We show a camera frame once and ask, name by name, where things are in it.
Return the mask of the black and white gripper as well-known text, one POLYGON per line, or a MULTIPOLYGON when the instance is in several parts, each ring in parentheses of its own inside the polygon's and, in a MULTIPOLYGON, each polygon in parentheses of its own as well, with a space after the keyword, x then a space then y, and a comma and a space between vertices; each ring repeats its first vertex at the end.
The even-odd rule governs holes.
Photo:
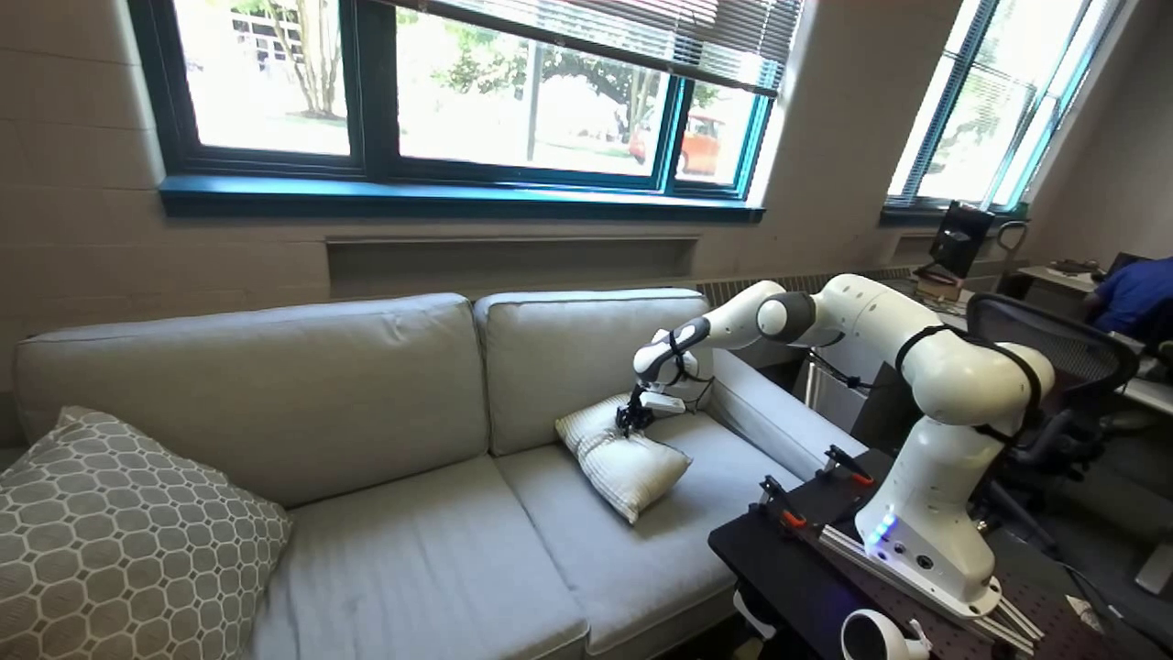
POLYGON ((624 435, 657 421, 657 415, 682 415, 710 385, 710 352, 705 329, 657 329, 629 358, 634 388, 616 412, 624 435))

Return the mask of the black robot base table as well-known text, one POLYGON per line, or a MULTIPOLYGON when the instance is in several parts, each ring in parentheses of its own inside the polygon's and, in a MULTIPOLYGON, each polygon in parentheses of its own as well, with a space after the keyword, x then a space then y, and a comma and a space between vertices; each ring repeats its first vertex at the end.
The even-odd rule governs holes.
POLYGON ((1001 588, 1043 630, 1029 658, 903 594, 819 539, 819 525, 848 521, 856 499, 853 481, 815 476, 784 503, 759 495, 707 537, 746 613, 775 630, 759 660, 838 660, 838 626, 853 609, 875 609, 907 641, 924 626, 926 660, 1169 660, 1087 580, 1015 537, 993 537, 993 555, 1001 588))

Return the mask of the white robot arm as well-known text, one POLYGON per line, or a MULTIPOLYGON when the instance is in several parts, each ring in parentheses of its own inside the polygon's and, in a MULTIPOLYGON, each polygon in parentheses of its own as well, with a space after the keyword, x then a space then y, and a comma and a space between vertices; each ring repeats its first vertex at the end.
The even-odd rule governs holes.
POLYGON ((634 391, 616 424, 634 432, 649 421, 646 391, 663 385, 663 369, 694 378, 707 349, 751 341, 856 341, 899 369, 920 420, 875 495, 853 512, 853 556, 948 613, 988 613, 1001 585, 968 499, 1057 385, 1052 363, 1028 346, 979 346, 926 305, 866 275, 832 275, 819 292, 761 279, 685 328, 657 329, 634 352, 634 391))

